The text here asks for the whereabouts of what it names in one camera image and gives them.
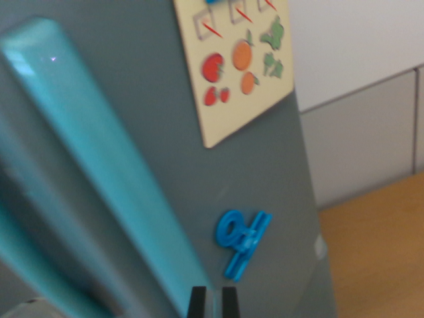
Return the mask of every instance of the red tomato illustration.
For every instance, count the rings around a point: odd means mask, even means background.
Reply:
[[[221,90],[220,98],[223,103],[226,103],[228,99],[230,98],[230,89],[227,87],[223,88]]]
[[[217,102],[217,88],[211,86],[210,88],[207,89],[206,94],[205,94],[205,105],[206,106],[212,106],[213,104],[215,104]]]
[[[201,73],[203,77],[211,83],[216,83],[221,78],[224,66],[224,58],[219,53],[209,55],[203,62]]]

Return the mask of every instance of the blue clip magnet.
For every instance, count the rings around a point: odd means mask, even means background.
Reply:
[[[224,214],[217,227],[217,242],[237,252],[225,271],[225,277],[235,282],[240,280],[271,218],[271,214],[261,211],[247,227],[240,211],[232,210]]]

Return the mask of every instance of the cream-colored card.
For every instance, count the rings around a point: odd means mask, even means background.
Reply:
[[[174,0],[203,143],[211,148],[293,91],[288,0]]]

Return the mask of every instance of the broccoli illustration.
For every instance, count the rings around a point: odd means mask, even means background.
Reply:
[[[271,48],[279,50],[281,47],[281,39],[283,38],[284,27],[280,24],[280,17],[277,16],[274,22],[271,24],[270,33],[264,33],[260,36],[262,43],[268,43]]]
[[[272,52],[265,54],[264,56],[264,76],[268,73],[268,69],[274,65],[275,59]]]
[[[276,66],[275,68],[272,70],[272,72],[270,73],[270,77],[275,76],[276,78],[281,78],[282,73],[283,73],[283,64],[281,63],[280,60],[278,60],[276,62]]]

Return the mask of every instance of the orange fruit illustration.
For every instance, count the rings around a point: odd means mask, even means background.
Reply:
[[[252,74],[252,72],[247,72],[245,75],[243,75],[241,79],[241,91],[245,95],[249,95],[252,93],[254,86],[259,85],[258,79],[255,77],[255,75]]]
[[[252,61],[252,49],[246,40],[237,42],[233,50],[233,64],[239,71],[244,71]]]

